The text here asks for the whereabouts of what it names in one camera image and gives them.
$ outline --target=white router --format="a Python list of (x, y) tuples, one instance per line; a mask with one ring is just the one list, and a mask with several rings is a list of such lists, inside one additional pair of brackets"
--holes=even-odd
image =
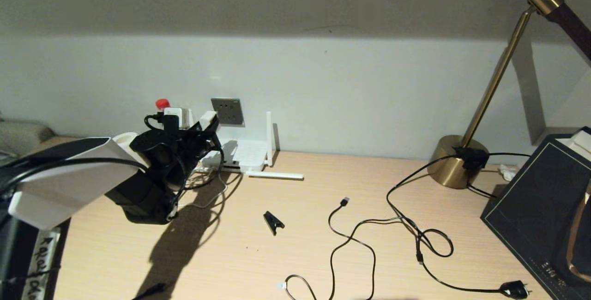
[[(266, 141), (242, 140), (240, 138), (219, 138), (224, 152), (222, 171), (244, 173), (248, 176), (263, 178), (281, 178), (302, 180), (303, 174), (262, 172), (265, 165), (273, 166), (273, 122), (271, 113), (266, 113)], [(211, 151), (201, 159), (201, 167), (197, 172), (209, 172), (217, 169), (220, 163), (220, 153)]]

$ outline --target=black power plug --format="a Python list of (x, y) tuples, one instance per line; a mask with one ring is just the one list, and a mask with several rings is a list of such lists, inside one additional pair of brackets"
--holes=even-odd
[(488, 153), (482, 149), (471, 147), (454, 147), (456, 154), (464, 160), (464, 168), (467, 170), (480, 170), (488, 162)]
[(499, 291), (501, 294), (511, 299), (525, 299), (530, 295), (530, 292), (522, 281), (503, 283), (499, 288)]

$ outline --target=power outlet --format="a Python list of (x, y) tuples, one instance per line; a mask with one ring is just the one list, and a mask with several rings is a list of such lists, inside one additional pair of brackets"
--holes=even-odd
[(242, 106), (237, 98), (212, 98), (213, 110), (221, 125), (244, 125)]

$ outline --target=handwritten label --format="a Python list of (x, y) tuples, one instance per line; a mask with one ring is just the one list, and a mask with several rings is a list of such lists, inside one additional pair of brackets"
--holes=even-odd
[[(59, 239), (59, 227), (55, 227), (49, 231), (39, 231), (31, 262), (29, 263), (28, 275), (46, 272), (51, 269), (51, 262), (53, 261), (53, 255), (55, 254)], [(27, 279), (21, 300), (43, 300), (45, 298), (48, 278), (49, 274), (45, 273)]]

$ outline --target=wooden desk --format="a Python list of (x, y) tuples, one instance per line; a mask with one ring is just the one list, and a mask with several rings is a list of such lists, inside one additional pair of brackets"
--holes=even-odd
[[(272, 170), (303, 173), (304, 181), (240, 180), (226, 174), (232, 181), (228, 191), (233, 191), (226, 203), (213, 211), (184, 207), (166, 226), (132, 224), (103, 197), (72, 218), (55, 298), (130, 300), (140, 288), (178, 279), (171, 294), (176, 300), (287, 300), (277, 284), (297, 273), (308, 279), (319, 300), (327, 299), (329, 256), (344, 240), (329, 230), (329, 213), (343, 197), (350, 197), (333, 219), (335, 228), (346, 234), (360, 220), (392, 217), (386, 192), (424, 163), (282, 151)], [(504, 183), (500, 175), (482, 172), (475, 185), (490, 192)], [(201, 189), (199, 195), (188, 193), (181, 203), (196, 197), (202, 204), (219, 189), (217, 185)], [(549, 299), (479, 219), (487, 199), (442, 187), (428, 176), (401, 187), (392, 199), (419, 227), (438, 228), (454, 242), (451, 258), (423, 251), (428, 267), (441, 280), (459, 287), (498, 288), (521, 279), (534, 291), (530, 299)], [(267, 210), (285, 223), (276, 237), (263, 219)], [(365, 225), (356, 237), (376, 251), (376, 300), (506, 299), (455, 291), (431, 279), (416, 262), (414, 238), (401, 224)], [(433, 239), (442, 252), (447, 250), (445, 241)], [(356, 243), (335, 254), (335, 299), (369, 296), (371, 260), (371, 252)], [(290, 281), (289, 289), (298, 300), (312, 298), (297, 279)], [(169, 296), (156, 294), (146, 300)]]

